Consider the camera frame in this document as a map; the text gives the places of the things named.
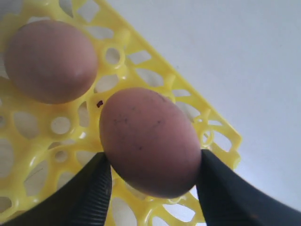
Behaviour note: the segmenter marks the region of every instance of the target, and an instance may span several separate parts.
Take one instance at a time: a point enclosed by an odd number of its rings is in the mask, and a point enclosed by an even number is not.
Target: plastic lattice
[[[0,65],[0,222],[53,194],[94,153],[103,151],[98,128],[102,107],[97,104],[128,87],[145,87],[169,97],[191,119],[202,147],[209,147],[231,168],[238,164],[238,133],[105,1],[24,0],[20,13],[7,13],[0,23],[0,52],[19,27],[40,19],[65,21],[81,29],[91,39],[100,67],[82,97],[46,105],[16,90]],[[116,202],[129,206],[139,226],[162,220],[173,226],[204,222],[195,190],[163,200],[139,193],[115,172],[113,180],[108,226],[118,224]],[[173,216],[174,207],[190,210],[190,219]]]

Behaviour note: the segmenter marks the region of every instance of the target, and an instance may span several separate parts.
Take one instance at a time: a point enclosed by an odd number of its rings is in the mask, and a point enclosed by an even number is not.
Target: yellow plastic tray
[[[202,147],[210,148],[232,169],[238,164],[239,134],[104,0],[72,0],[69,11],[67,8],[63,10],[59,0],[24,0],[20,14],[6,14],[0,22],[2,53],[24,24],[54,19],[81,29],[100,61],[91,89],[62,105],[41,104],[23,96],[0,67],[0,222],[50,196],[93,154],[103,151],[98,128],[102,108],[97,103],[123,88],[145,87],[169,97],[191,119]],[[171,226],[204,222],[195,190],[163,200],[139,193],[112,174],[106,225],[115,225],[113,215],[118,210],[112,208],[120,199],[130,207],[139,226],[153,225],[158,218]],[[184,223],[173,216],[170,205],[195,213]]]

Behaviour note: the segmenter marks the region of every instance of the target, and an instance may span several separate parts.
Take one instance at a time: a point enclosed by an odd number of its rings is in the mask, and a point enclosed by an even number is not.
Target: circular hole
[[[62,162],[67,160],[67,157],[68,157],[68,154],[67,154],[66,151],[58,151],[55,154],[55,161],[59,162],[59,163],[62,163]]]
[[[8,197],[0,197],[0,213],[12,207],[12,202]]]
[[[105,54],[105,59],[109,64],[115,65],[120,61],[121,56],[117,49],[109,48]]]
[[[71,122],[66,117],[57,117],[51,122],[51,129],[56,134],[67,133],[71,128]]]
[[[5,126],[5,119],[3,116],[0,115],[0,129]]]

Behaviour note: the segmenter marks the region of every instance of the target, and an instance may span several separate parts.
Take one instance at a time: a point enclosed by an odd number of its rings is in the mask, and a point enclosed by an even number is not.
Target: brown egg
[[[4,55],[8,77],[23,93],[47,104],[82,96],[96,77],[92,43],[64,22],[43,20],[21,27]]]
[[[112,95],[103,106],[100,136],[113,168],[137,190],[175,198],[195,185],[198,136],[186,115],[159,93],[132,88]]]

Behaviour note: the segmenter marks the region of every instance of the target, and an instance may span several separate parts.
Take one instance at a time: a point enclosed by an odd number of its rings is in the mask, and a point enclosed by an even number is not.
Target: egg tray
[[[230,168],[237,166],[239,134],[104,0],[24,0],[20,13],[7,13],[0,22],[1,56],[21,26],[41,19],[79,28],[91,39],[100,67],[86,94],[70,103],[47,105],[20,93],[0,65],[0,222],[49,197],[103,151],[101,104],[124,88],[144,87],[170,98],[191,119],[201,146]],[[195,188],[165,200],[134,190],[114,171],[112,178],[108,226],[118,225],[117,201],[130,208],[139,226],[204,222]],[[190,219],[174,216],[175,207],[192,211]]]

